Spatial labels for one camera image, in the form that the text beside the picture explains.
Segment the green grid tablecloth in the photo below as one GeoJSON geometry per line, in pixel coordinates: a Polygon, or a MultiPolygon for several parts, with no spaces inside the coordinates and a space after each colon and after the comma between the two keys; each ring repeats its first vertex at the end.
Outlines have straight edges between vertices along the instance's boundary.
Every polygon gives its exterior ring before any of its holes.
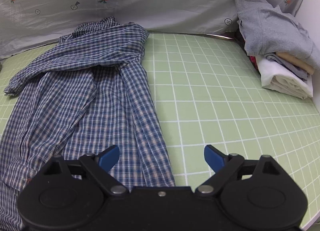
{"type": "MultiPolygon", "coordinates": [[[[0,135],[16,98],[9,79],[44,51],[9,58],[0,72],[0,135]]],[[[195,188],[213,172],[203,149],[248,159],[272,155],[303,189],[309,208],[302,226],[320,211],[320,115],[311,100],[261,88],[260,76],[234,42],[203,36],[151,33],[142,64],[177,185],[195,188]]]]}

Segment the dark gray folded garment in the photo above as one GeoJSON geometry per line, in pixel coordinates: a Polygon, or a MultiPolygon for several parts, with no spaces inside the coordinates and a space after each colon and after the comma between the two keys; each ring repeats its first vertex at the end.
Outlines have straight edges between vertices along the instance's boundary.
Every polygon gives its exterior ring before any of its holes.
{"type": "Polygon", "coordinates": [[[308,79],[308,73],[304,69],[302,69],[300,67],[296,67],[295,65],[291,64],[287,60],[284,60],[284,59],[278,57],[275,53],[265,54],[264,57],[266,59],[273,59],[277,63],[283,65],[284,67],[289,69],[292,73],[294,73],[301,80],[306,81],[308,79]]]}
{"type": "Polygon", "coordinates": [[[249,56],[288,52],[320,69],[320,51],[294,16],[266,0],[235,0],[239,27],[249,56]]]}

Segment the checkered fabric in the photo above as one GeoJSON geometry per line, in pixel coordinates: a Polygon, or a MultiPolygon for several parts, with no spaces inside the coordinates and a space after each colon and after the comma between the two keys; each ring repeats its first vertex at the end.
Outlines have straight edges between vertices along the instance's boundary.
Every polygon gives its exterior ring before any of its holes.
{"type": "Polygon", "coordinates": [[[80,25],[16,74],[20,94],[0,143],[0,230],[22,227],[15,201],[54,154],[74,160],[120,148],[110,174],[128,188],[174,179],[141,66],[148,32],[113,17],[80,25]]]}

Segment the screw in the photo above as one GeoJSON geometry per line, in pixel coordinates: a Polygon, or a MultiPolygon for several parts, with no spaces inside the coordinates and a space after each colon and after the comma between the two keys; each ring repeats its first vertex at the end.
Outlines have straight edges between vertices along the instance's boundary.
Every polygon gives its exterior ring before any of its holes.
{"type": "Polygon", "coordinates": [[[198,191],[202,194],[208,194],[214,191],[214,188],[210,185],[201,185],[198,187],[198,191]]]}
{"type": "Polygon", "coordinates": [[[120,185],[113,186],[113,187],[111,188],[111,192],[112,192],[113,194],[123,194],[123,193],[125,193],[126,191],[127,191],[126,187],[120,186],[120,185]]]}
{"type": "Polygon", "coordinates": [[[159,197],[164,197],[166,194],[167,194],[167,193],[164,192],[164,191],[159,191],[159,192],[158,192],[158,196],[159,196],[159,197]]]}

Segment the stack of folded clothes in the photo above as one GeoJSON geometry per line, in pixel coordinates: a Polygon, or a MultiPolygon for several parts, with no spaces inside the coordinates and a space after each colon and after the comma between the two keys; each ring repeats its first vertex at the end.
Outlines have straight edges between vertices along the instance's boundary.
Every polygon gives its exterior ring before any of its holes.
{"type": "Polygon", "coordinates": [[[320,51],[294,16],[266,0],[235,0],[248,56],[256,57],[261,85],[305,99],[313,96],[311,75],[320,51]]]}

